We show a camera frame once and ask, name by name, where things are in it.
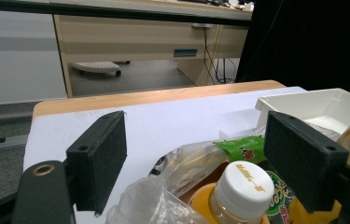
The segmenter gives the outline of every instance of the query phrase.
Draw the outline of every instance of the bottle cap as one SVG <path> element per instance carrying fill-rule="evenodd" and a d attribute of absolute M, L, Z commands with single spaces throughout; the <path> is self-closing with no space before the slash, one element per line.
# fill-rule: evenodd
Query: bottle cap
<path fill-rule="evenodd" d="M 217 182 L 216 197 L 226 209 L 238 217 L 262 217 L 273 198 L 270 176 L 248 161 L 231 162 Z"/>

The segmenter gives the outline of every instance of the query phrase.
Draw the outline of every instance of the plastic bottle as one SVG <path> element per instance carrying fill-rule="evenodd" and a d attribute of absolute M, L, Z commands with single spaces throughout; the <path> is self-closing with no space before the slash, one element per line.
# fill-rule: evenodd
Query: plastic bottle
<path fill-rule="evenodd" d="M 267 161 L 264 156 L 264 145 L 264 137 L 256 135 L 216 142 L 216 146 L 224 150 L 230 161 L 255 163 L 271 177 L 274 185 L 274 195 L 266 215 L 271 224 L 288 224 L 290 223 L 289 205 L 296 197 L 290 186 Z"/>
<path fill-rule="evenodd" d="M 189 206 L 210 224 L 269 223 L 265 216 L 274 194 L 268 174 L 248 161 L 231 162 L 216 183 L 191 196 Z"/>

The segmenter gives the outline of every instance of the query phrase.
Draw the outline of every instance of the plastic bag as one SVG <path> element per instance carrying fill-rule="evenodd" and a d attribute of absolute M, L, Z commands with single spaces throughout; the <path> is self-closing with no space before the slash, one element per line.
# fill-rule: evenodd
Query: plastic bag
<path fill-rule="evenodd" d="M 213 173 L 227 154 L 212 141 L 184 145 L 161 157 L 148 177 L 131 184 L 119 204 L 107 212 L 106 224 L 207 224 L 178 197 Z"/>
<path fill-rule="evenodd" d="M 227 154 L 212 141 L 188 144 L 160 158 L 150 175 L 159 175 L 169 192 L 180 197 L 227 160 Z"/>
<path fill-rule="evenodd" d="M 119 204 L 107 212 L 105 224 L 207 224 L 207 221 L 171 194 L 159 176 L 144 177 L 122 193 Z"/>

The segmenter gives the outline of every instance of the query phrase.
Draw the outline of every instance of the white tray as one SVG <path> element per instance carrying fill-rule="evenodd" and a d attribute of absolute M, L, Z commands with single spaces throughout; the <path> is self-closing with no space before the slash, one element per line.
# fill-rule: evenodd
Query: white tray
<path fill-rule="evenodd" d="M 350 92 L 342 89 L 261 96 L 255 108 L 261 111 L 257 129 L 266 125 L 269 110 L 289 114 L 339 134 L 350 127 Z"/>

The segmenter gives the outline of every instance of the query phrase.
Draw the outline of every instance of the electrical cable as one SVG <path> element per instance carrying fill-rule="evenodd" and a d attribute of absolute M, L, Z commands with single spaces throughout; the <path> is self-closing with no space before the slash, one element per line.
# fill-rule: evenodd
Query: electrical cable
<path fill-rule="evenodd" d="M 235 63 L 234 63 L 230 58 L 228 58 L 228 60 L 229 60 L 229 61 L 232 63 L 232 65 L 233 65 L 233 74 L 232 74 L 231 82 L 235 82 L 235 79 L 236 79 L 236 75 L 235 75 L 236 65 L 235 65 Z"/>
<path fill-rule="evenodd" d="M 223 59 L 223 77 L 224 77 L 224 84 L 227 83 L 227 79 L 225 78 L 225 59 Z"/>
<path fill-rule="evenodd" d="M 206 64 L 206 52 L 207 52 L 207 55 L 209 56 L 209 60 L 210 60 L 210 63 L 212 64 L 213 66 L 213 69 L 215 70 L 215 74 L 216 74 L 216 81 L 221 83 L 221 84 L 225 84 L 227 82 L 227 79 L 222 79 L 222 78 L 219 78 L 218 77 L 218 74 L 220 74 L 218 72 L 218 66 L 217 68 L 215 68 L 215 65 L 213 63 L 213 60 L 212 60 L 212 57 L 210 56 L 210 53 L 209 53 L 209 49 L 207 48 L 207 32 L 206 32 L 206 26 L 204 23 L 202 23 L 202 27 L 203 27 L 203 34 L 204 34 L 204 53 L 203 53 L 203 63 L 204 63 L 204 67 L 206 68 L 207 70 L 207 73 L 209 74 L 210 78 L 212 79 L 212 82 L 213 84 L 215 84 L 215 81 L 213 80 L 212 78 L 212 74 L 210 73 L 209 71 L 209 68 L 207 67 L 207 64 Z"/>

